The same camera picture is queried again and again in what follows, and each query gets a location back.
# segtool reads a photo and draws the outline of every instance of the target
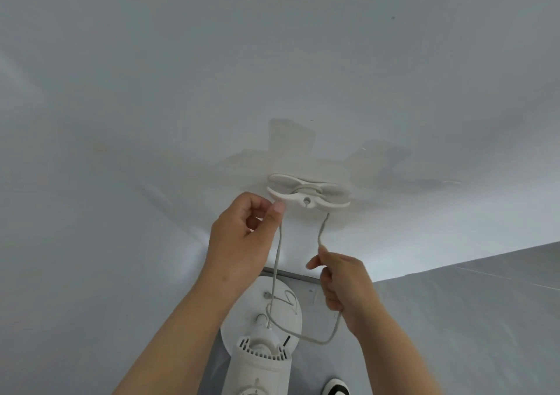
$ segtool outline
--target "white cable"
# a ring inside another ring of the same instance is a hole
[[[329,219],[330,214],[327,214],[325,217],[325,220],[323,221],[323,223],[321,224],[321,228],[319,229],[319,235],[317,236],[317,243],[319,246],[322,245],[321,243],[321,235],[323,233],[323,230],[325,229],[325,224],[326,221]],[[274,260],[274,274],[272,276],[272,298],[270,299],[270,304],[267,304],[265,311],[267,313],[267,317],[268,317],[268,324],[267,327],[270,328],[271,323],[274,324],[277,328],[279,328],[280,330],[286,332],[289,335],[298,337],[299,339],[301,339],[302,341],[307,341],[307,342],[311,342],[311,343],[316,343],[317,345],[326,345],[327,343],[331,342],[334,335],[336,335],[337,330],[338,330],[338,325],[340,323],[340,312],[337,315],[337,322],[334,324],[334,328],[332,329],[332,333],[330,334],[330,337],[326,340],[326,341],[319,341],[317,339],[314,339],[312,337],[309,336],[305,336],[305,335],[300,335],[296,332],[292,332],[291,330],[285,329],[282,326],[280,326],[276,321],[274,321],[274,319],[271,316],[271,311],[272,311],[272,302],[274,302],[274,289],[276,288],[276,274],[278,272],[278,259],[280,258],[280,247],[282,246],[282,224],[280,224],[279,227],[279,231],[280,231],[280,238],[278,240],[278,248],[276,249],[276,259]]]

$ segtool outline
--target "black and white sneaker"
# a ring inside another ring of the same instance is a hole
[[[331,379],[326,382],[321,395],[350,395],[350,391],[342,380]]]

